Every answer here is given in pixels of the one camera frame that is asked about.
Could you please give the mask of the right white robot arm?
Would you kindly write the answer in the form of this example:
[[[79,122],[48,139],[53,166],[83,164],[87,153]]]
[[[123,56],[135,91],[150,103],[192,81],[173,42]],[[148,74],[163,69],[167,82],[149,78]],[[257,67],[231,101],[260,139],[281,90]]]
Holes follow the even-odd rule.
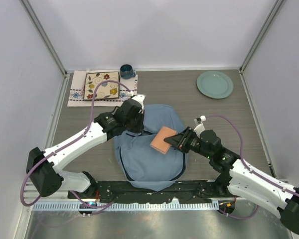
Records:
[[[208,158],[209,164],[219,172],[215,184],[219,196],[232,194],[245,198],[271,212],[287,229],[299,235],[299,186],[275,179],[241,159],[222,145],[213,130],[197,135],[187,127],[164,141],[183,153],[193,151]]]

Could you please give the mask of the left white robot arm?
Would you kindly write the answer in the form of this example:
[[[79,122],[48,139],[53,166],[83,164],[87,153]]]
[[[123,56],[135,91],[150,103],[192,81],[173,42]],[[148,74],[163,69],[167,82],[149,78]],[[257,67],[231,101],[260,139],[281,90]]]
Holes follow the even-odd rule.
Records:
[[[99,114],[86,128],[67,140],[41,151],[30,151],[26,173],[41,197],[59,190],[74,191],[86,199],[97,191],[95,179],[87,172],[68,172],[64,168],[89,149],[109,141],[124,131],[140,133],[144,129],[145,96],[125,100],[115,111]]]

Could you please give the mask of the blue fabric backpack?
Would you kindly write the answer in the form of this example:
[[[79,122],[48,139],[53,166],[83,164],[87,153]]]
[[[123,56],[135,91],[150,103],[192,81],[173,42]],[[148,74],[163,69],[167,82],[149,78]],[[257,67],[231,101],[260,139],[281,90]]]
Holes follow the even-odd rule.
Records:
[[[188,155],[174,148],[162,154],[150,143],[162,127],[177,133],[185,129],[173,107],[146,105],[142,133],[124,131],[114,137],[114,151],[126,179],[136,188],[161,191],[171,186],[186,171]]]

